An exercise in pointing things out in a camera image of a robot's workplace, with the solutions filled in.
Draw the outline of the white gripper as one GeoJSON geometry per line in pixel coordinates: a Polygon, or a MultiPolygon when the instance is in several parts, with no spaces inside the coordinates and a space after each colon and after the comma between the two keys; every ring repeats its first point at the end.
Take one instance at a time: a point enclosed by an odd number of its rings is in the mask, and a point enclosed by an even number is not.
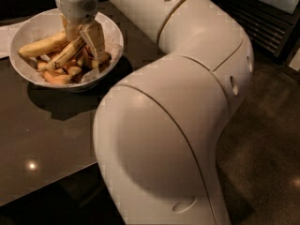
{"type": "Polygon", "coordinates": [[[89,46],[94,58],[98,60],[105,53],[102,25],[96,20],[85,23],[91,17],[96,16],[98,0],[55,0],[55,3],[63,14],[61,21],[67,40],[74,40],[80,31],[81,37],[89,46]]]}

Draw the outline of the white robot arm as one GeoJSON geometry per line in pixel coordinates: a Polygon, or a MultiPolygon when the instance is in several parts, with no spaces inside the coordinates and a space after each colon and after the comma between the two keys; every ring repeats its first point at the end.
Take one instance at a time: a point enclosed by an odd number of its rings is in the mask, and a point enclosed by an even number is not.
{"type": "MultiPolygon", "coordinates": [[[[82,23],[89,0],[55,0],[82,23]]],[[[231,225],[219,137],[250,84],[244,29],[210,0],[110,0],[162,51],[114,85],[94,119],[97,163],[127,225],[231,225]]]]}

